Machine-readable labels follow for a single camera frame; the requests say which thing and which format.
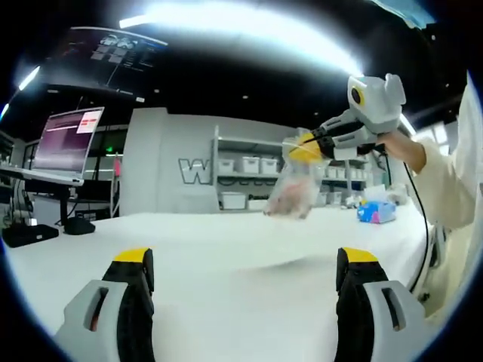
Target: plastic bag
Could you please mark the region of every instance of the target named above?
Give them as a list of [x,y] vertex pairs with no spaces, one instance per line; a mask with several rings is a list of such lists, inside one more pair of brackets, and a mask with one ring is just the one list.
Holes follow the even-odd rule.
[[267,216],[305,219],[317,200],[330,160],[295,161],[289,155],[295,148],[313,152],[309,147],[298,144],[297,139],[284,140],[282,154],[285,165],[263,211]]

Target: storage box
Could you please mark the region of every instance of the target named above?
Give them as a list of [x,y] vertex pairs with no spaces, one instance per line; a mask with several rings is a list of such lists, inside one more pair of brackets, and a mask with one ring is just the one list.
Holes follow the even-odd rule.
[[357,218],[361,222],[382,224],[395,219],[395,204],[392,202],[369,201],[357,209]]
[[278,160],[276,158],[261,158],[260,173],[264,175],[275,175],[278,173]]
[[220,158],[218,160],[218,173],[233,173],[235,171],[235,160]]
[[338,179],[345,179],[346,178],[346,169],[342,167],[336,167],[337,169],[337,178]]
[[266,206],[267,200],[249,200],[248,209],[249,210],[263,210]]
[[222,192],[221,204],[224,210],[243,210],[247,206],[247,195],[241,192]]
[[319,192],[317,195],[317,200],[315,201],[315,206],[325,206],[327,204],[327,192]]
[[242,157],[240,163],[240,172],[260,173],[260,157]]
[[336,179],[337,178],[337,169],[333,166],[327,167],[327,178],[329,179]]
[[331,204],[333,205],[342,204],[342,192],[331,192]]

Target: monitor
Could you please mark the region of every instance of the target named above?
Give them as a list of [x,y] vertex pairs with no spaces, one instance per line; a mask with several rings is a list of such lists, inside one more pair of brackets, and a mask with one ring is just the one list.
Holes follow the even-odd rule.
[[32,169],[82,178],[92,137],[104,108],[52,115],[38,143]]

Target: gray wall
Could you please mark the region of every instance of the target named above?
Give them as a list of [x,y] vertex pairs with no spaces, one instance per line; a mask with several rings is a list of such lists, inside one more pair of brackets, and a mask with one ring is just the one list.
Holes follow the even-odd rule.
[[166,109],[135,109],[124,147],[119,213],[156,212]]
[[[215,126],[222,137],[244,137],[281,142],[294,128],[257,121],[200,115],[169,115],[166,109],[135,109],[131,117],[122,165],[121,213],[175,212],[182,189],[210,194],[213,186],[186,185],[180,159],[208,162]],[[260,190],[269,192],[271,186]],[[241,186],[221,190],[244,191]],[[253,188],[248,193],[255,193]]]

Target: white tabletop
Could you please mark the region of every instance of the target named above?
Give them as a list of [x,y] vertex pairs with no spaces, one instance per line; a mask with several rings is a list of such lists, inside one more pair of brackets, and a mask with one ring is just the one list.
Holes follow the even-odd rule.
[[101,279],[116,254],[151,247],[153,348],[157,360],[176,362],[333,360],[337,249],[369,250],[389,279],[407,284],[425,248],[413,204],[384,225],[329,207],[304,221],[144,213],[96,225],[91,235],[8,249],[32,312],[54,335],[66,304]]

